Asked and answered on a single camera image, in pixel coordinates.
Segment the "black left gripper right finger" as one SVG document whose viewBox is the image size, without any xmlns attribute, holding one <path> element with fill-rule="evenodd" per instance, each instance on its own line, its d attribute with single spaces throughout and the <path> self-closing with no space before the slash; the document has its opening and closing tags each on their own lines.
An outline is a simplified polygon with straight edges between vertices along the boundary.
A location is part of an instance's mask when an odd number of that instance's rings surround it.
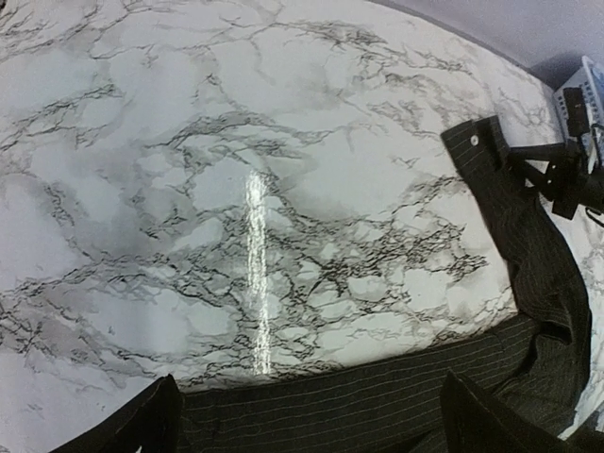
<svg viewBox="0 0 604 453">
<path fill-rule="evenodd" d="M 465 376 L 448 372 L 440 393 L 450 452 L 579 452 L 534 426 Z"/>
</svg>

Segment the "black pinstriped shirt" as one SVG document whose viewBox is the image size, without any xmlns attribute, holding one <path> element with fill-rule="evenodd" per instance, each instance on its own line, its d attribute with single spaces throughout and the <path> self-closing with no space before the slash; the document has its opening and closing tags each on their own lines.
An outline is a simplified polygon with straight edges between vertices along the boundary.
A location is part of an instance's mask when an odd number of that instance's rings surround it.
<svg viewBox="0 0 604 453">
<path fill-rule="evenodd" d="M 184 397 L 181 452 L 443 452 L 439 394 L 470 378 L 524 420 L 557 435 L 574 421 L 591 368 L 585 283 L 538 195 L 506 162 L 494 116 L 442 135 L 507 262 L 519 310 L 465 341 L 258 387 Z"/>
</svg>

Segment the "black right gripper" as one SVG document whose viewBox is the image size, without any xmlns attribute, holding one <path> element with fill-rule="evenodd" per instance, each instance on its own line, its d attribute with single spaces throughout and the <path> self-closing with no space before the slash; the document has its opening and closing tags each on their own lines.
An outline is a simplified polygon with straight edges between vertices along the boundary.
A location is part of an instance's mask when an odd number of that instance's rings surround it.
<svg viewBox="0 0 604 453">
<path fill-rule="evenodd" d="M 583 206 L 590 218 L 603 215 L 603 168 L 589 171 L 583 148 L 574 141 L 531 146 L 506 147 L 499 152 L 501 161 L 516 165 L 516 171 L 543 196 L 553 196 L 552 212 L 573 218 Z M 552 164 L 553 179 L 528 163 L 529 160 Z"/>
</svg>

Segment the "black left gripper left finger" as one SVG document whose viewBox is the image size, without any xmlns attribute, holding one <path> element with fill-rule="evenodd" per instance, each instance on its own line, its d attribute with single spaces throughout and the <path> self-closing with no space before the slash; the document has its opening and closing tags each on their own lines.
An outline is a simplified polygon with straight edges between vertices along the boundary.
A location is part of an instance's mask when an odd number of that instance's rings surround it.
<svg viewBox="0 0 604 453">
<path fill-rule="evenodd" d="M 182 406 L 174 378 L 160 377 L 102 423 L 52 453 L 175 452 Z"/>
</svg>

